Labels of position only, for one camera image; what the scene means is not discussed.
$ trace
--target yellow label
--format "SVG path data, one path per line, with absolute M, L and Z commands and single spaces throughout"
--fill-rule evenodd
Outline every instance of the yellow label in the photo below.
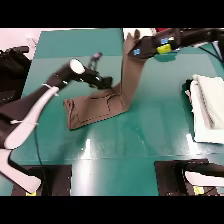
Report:
M 168 52 L 172 51 L 172 49 L 171 49 L 170 44 L 165 44 L 161 47 L 158 47 L 157 51 L 158 51 L 159 54 L 165 54 L 165 53 L 168 53 Z
M 195 195 L 199 195 L 199 194 L 204 194 L 205 193 L 203 187 L 193 186 L 193 188 L 194 188 Z
M 37 196 L 37 192 L 33 192 L 32 194 L 26 192 L 26 196 Z

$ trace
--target brown towel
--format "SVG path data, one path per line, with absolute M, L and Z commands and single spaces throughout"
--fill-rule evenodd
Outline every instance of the brown towel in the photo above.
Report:
M 64 100 L 68 129 L 102 121 L 126 112 L 138 87 L 146 60 L 134 60 L 128 52 L 134 47 L 134 38 L 129 33 L 124 42 L 121 82 L 112 89 L 102 90 L 90 96 Z

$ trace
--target folded cloth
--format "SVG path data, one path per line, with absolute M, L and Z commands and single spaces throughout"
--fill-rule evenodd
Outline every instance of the folded cloth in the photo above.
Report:
M 198 81 L 213 129 L 224 129 L 224 82 L 221 77 L 193 75 Z
M 134 38 L 128 34 L 124 42 L 121 82 L 108 90 L 90 96 L 64 100 L 68 129 L 76 129 L 126 112 L 138 87 L 146 60 L 134 60 L 128 52 L 134 47 Z
M 196 142 L 224 144 L 224 130 L 212 129 L 213 122 L 207 113 L 203 95 L 197 81 L 191 82 L 190 92 L 194 113 L 194 140 Z

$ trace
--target white towel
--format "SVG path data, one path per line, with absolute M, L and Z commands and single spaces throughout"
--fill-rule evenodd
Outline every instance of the white towel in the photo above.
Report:
M 198 81 L 213 129 L 224 129 L 224 81 L 221 77 L 209 78 L 193 75 Z
M 212 121 L 207 113 L 197 81 L 191 82 L 190 91 L 194 113 L 194 140 L 196 142 L 224 144 L 224 130 L 212 129 Z

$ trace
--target teal tabletop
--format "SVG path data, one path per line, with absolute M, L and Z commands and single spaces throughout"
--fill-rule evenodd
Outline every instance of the teal tabletop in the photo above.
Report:
M 43 32 L 23 96 L 41 86 L 70 58 L 87 64 L 101 51 L 98 70 L 120 81 L 121 29 Z M 206 49 L 214 52 L 210 44 Z M 44 109 L 38 125 L 44 164 L 72 164 L 71 195 L 158 195 L 155 161 L 208 158 L 224 165 L 224 146 L 196 143 L 190 131 L 193 119 L 183 97 L 182 84 L 193 74 L 224 78 L 222 64 L 201 49 L 182 49 L 176 59 L 149 59 L 130 110 L 77 130 L 66 127 L 65 98 L 93 93 L 85 83 L 71 83 Z M 20 165 L 39 164 L 34 136 L 12 153 Z M 10 195 L 12 184 L 0 178 L 0 195 Z

